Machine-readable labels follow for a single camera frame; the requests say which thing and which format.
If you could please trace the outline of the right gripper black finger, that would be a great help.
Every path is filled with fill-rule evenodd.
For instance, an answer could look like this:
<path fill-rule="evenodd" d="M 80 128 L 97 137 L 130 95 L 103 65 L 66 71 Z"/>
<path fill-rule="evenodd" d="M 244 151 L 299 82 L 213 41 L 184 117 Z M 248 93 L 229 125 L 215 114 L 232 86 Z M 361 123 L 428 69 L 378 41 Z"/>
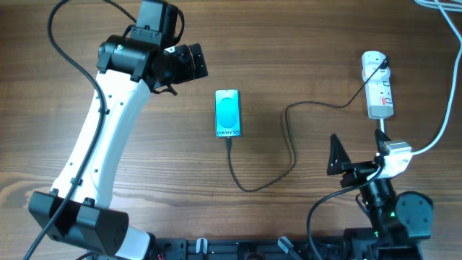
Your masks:
<path fill-rule="evenodd" d="M 376 129 L 374 135 L 377 149 L 379 152 L 382 152 L 384 143 L 391 139 L 380 129 Z"/>
<path fill-rule="evenodd" d="M 351 160 L 336 134 L 331 135 L 330 144 L 327 175 L 338 175 L 350 171 Z"/>

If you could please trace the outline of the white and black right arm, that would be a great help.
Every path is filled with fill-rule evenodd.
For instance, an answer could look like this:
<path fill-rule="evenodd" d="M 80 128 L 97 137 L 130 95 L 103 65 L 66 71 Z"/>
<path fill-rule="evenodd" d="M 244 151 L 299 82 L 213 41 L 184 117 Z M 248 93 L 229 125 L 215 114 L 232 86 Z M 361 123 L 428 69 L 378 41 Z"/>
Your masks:
<path fill-rule="evenodd" d="M 375 131 L 378 153 L 371 161 L 352 162 L 337 135 L 330 137 L 327 174 L 342 175 L 343 188 L 359 190 L 369 228 L 344 231 L 341 256 L 345 259 L 421 259 L 419 244 L 431 237 L 433 202 L 428 196 L 405 191 L 397 194 L 392 179 L 403 173 L 412 158 L 404 141 Z"/>

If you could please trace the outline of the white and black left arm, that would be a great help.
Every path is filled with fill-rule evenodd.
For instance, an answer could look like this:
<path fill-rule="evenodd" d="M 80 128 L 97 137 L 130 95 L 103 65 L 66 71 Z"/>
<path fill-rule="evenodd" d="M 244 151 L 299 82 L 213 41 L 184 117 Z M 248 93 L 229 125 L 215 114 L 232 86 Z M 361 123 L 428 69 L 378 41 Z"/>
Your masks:
<path fill-rule="evenodd" d="M 181 45 L 185 19 L 166 1 L 143 1 L 122 35 L 98 50 L 95 89 L 73 152 L 47 193 L 32 194 L 28 209 L 41 237 L 83 248 L 86 256 L 158 259 L 153 234 L 130 226 L 110 208 L 121 155 L 150 95 L 208 74 L 199 44 Z"/>

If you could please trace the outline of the white charger plug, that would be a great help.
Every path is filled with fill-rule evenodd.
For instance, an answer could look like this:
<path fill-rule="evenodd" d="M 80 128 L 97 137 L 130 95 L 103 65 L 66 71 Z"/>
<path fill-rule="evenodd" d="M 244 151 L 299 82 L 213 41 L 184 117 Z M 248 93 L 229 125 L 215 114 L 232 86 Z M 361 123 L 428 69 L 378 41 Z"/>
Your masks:
<path fill-rule="evenodd" d="M 387 81 L 391 77 L 391 70 L 387 63 L 369 64 L 362 70 L 362 78 L 365 82 Z"/>

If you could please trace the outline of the white power strip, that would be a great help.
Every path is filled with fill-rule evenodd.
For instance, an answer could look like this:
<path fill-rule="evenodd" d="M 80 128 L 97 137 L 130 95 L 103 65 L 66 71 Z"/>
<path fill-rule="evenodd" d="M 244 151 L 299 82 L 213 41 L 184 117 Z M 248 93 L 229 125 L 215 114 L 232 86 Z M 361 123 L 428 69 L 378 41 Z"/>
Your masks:
<path fill-rule="evenodd" d="M 362 54 L 362 69 L 369 64 L 381 65 L 385 63 L 389 66 L 389 58 L 380 51 L 366 51 Z M 390 79 L 387 81 L 365 82 L 365 95 L 369 118 L 380 120 L 393 115 Z"/>

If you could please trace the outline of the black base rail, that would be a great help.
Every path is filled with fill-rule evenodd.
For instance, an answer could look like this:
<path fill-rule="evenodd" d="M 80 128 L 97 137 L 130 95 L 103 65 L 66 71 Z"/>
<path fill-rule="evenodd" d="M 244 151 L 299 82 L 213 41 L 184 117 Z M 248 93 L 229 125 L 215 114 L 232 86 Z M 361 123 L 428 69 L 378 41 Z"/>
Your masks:
<path fill-rule="evenodd" d="M 421 259 L 418 246 L 385 246 L 374 239 L 349 239 L 343 237 L 317 237 L 315 247 L 322 259 Z M 271 240 L 208 240 L 199 238 L 158 238 L 154 260 L 249 260 L 249 259 L 315 259 L 306 240 L 289 240 L 283 236 Z"/>

